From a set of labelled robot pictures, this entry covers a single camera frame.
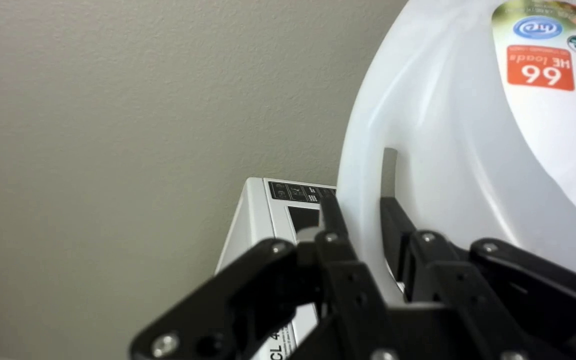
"white device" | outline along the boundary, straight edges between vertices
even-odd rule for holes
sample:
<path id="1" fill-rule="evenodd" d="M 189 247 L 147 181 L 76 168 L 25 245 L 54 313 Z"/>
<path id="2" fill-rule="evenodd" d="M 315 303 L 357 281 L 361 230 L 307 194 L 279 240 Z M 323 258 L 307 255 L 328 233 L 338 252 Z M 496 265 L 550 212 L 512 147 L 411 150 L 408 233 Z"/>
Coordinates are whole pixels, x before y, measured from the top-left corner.
<path id="1" fill-rule="evenodd" d="M 290 243 L 315 240 L 320 230 L 320 199 L 332 187 L 248 178 L 239 200 L 218 273 L 265 238 Z M 300 307 L 295 320 L 269 339 L 254 360 L 282 360 L 316 326 L 315 307 Z"/>
<path id="2" fill-rule="evenodd" d="M 576 273 L 576 0 L 408 0 L 357 99 L 338 203 L 388 305 L 386 187 L 460 249 L 501 238 Z"/>

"beige wall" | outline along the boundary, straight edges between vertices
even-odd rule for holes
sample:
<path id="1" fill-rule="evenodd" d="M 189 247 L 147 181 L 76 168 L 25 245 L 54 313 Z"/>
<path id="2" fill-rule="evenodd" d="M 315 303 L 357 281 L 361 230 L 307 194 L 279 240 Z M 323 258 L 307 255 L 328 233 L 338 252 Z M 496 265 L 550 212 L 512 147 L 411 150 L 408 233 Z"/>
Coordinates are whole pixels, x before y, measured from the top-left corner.
<path id="1" fill-rule="evenodd" d="M 335 182 L 400 5 L 0 0 L 0 356 L 126 358 L 247 176 Z"/>

